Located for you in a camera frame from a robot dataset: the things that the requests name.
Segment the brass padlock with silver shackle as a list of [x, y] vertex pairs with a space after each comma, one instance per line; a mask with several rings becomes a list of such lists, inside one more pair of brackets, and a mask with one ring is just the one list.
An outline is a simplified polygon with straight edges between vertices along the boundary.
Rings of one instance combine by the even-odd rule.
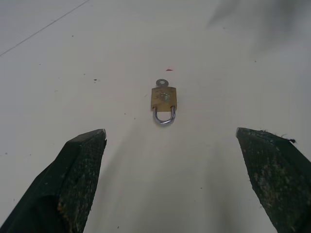
[[[162, 86], [152, 89], [151, 109], [156, 123], [170, 125], [174, 122], [177, 110], [177, 93], [175, 87]], [[170, 112], [171, 117], [167, 120], [160, 120], [158, 112]]]

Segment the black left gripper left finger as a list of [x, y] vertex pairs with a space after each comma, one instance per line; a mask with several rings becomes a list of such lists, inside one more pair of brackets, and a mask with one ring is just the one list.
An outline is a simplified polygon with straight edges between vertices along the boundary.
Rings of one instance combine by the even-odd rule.
[[83, 233], [106, 144], [105, 129], [68, 141], [31, 183], [0, 233]]

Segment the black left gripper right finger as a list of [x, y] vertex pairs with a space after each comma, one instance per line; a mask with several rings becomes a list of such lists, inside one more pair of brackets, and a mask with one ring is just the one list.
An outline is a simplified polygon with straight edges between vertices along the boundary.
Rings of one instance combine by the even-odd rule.
[[311, 233], [311, 161], [287, 139], [237, 128], [250, 183], [277, 233]]

